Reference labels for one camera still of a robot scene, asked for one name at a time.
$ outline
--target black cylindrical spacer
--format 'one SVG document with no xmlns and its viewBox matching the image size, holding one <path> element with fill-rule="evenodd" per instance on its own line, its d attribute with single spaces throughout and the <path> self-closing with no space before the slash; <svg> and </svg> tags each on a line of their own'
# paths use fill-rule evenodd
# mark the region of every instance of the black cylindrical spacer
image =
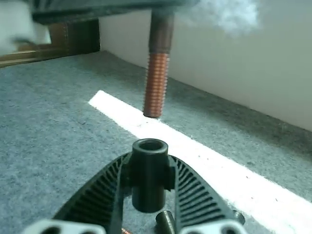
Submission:
<svg viewBox="0 0 312 234">
<path fill-rule="evenodd" d="M 136 141 L 132 146 L 130 165 L 133 206 L 144 213 L 161 210 L 165 205 L 168 145 L 158 139 Z"/>
</svg>

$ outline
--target white fluffy object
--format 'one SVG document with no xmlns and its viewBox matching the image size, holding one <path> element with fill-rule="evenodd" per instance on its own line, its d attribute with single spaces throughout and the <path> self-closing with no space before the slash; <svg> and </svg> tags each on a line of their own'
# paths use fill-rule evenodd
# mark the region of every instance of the white fluffy object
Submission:
<svg viewBox="0 0 312 234">
<path fill-rule="evenodd" d="M 249 32 L 259 26 L 256 0 L 200 0 L 181 8 L 177 16 L 192 26 L 213 24 L 231 34 Z"/>
</svg>

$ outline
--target ribbed plastic surface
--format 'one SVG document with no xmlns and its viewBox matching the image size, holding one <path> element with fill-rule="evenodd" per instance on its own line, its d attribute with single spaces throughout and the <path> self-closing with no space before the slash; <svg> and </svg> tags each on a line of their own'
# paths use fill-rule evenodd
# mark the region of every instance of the ribbed plastic surface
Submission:
<svg viewBox="0 0 312 234">
<path fill-rule="evenodd" d="M 225 218 L 234 219 L 225 201 L 189 165 L 173 157 L 178 175 L 175 184 L 177 230 Z"/>
<path fill-rule="evenodd" d="M 126 155 L 123 155 L 115 159 L 90 179 L 54 218 L 98 224 L 108 229 L 117 197 L 118 173 L 125 157 Z"/>
<path fill-rule="evenodd" d="M 120 156 L 88 181 L 55 215 L 55 219 L 101 225 L 108 234 L 121 229 L 124 194 Z M 184 227 L 235 219 L 225 201 L 190 166 L 169 156 L 176 166 L 175 226 Z"/>
</svg>

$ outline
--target threaded rod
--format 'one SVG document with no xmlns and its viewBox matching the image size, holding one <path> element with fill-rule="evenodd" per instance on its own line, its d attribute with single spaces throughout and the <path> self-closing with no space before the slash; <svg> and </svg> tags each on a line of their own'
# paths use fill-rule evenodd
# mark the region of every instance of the threaded rod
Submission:
<svg viewBox="0 0 312 234">
<path fill-rule="evenodd" d="M 174 28 L 174 15 L 171 12 L 152 11 L 149 63 L 146 73 L 146 88 L 143 115 L 159 118 L 162 114 L 169 65 L 169 53 Z"/>
</svg>

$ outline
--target black plastic part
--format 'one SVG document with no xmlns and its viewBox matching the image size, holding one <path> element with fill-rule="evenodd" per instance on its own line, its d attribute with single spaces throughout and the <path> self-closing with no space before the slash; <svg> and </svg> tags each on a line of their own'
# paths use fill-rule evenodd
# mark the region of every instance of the black plastic part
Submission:
<svg viewBox="0 0 312 234">
<path fill-rule="evenodd" d="M 129 161 L 132 204 L 143 213 L 154 213 L 165 205 L 164 180 L 169 167 L 168 145 L 157 139 L 138 140 Z"/>
<path fill-rule="evenodd" d="M 156 216 L 157 229 L 162 234 L 176 234 L 175 219 L 170 211 L 162 211 Z"/>
<path fill-rule="evenodd" d="M 146 9 L 176 8 L 190 0 L 24 0 L 42 24 L 94 20 Z"/>
<path fill-rule="evenodd" d="M 156 141 L 160 143 L 157 149 L 153 148 Z M 107 234 L 120 233 L 125 191 L 132 187 L 135 190 L 133 204 L 144 212 L 161 209 L 164 189 L 175 189 L 176 233 L 196 224 L 236 220 L 234 212 L 205 180 L 185 162 L 167 156 L 167 152 L 167 144 L 160 140 L 135 142 L 132 153 L 105 166 L 65 203 L 54 218 L 98 224 Z M 159 196 L 152 195 L 149 189 L 158 191 Z"/>
</svg>

